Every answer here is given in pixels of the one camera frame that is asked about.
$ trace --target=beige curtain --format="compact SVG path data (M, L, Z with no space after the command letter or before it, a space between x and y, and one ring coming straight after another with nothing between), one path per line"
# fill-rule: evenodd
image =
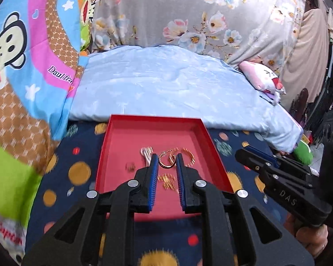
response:
M319 9L304 14L297 43L284 67L281 82L287 94L281 97L281 105L286 110L303 88L308 89L308 102L313 102L322 89L328 62L329 33L327 8L323 0L318 2Z

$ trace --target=green plush toy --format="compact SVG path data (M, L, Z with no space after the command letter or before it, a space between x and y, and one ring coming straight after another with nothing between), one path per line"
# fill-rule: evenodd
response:
M299 142L293 154L296 160L304 165L309 165L312 163L313 154L311 153L310 147L302 140Z

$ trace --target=human hand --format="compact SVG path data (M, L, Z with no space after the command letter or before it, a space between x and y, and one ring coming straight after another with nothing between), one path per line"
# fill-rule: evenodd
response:
M317 258L328 243L327 225L318 228L302 227L295 233L295 216L288 214L284 227L296 237L314 258Z

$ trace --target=floral curtain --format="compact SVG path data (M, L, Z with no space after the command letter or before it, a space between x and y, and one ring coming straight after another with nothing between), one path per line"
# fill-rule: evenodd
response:
M236 66L280 73L299 34L304 0L99 0L95 50L177 45Z

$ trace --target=tile floor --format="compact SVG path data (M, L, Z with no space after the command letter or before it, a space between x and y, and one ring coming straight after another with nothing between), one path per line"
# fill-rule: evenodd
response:
M313 160L310 167L317 171L319 171L321 167L323 148L324 148L323 144L317 146L310 146L310 149L313 154Z

